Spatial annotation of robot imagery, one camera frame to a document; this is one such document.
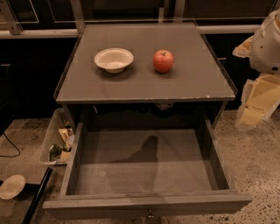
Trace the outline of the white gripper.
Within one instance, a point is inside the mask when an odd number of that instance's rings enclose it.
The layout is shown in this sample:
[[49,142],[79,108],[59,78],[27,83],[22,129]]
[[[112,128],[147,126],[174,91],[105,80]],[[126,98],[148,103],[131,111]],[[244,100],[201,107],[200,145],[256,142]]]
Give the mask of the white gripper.
[[280,105],[280,76],[273,75],[280,74],[280,9],[271,12],[233,55],[249,58],[251,67],[261,73],[257,79],[246,81],[236,115],[236,128],[249,131],[267,121]]

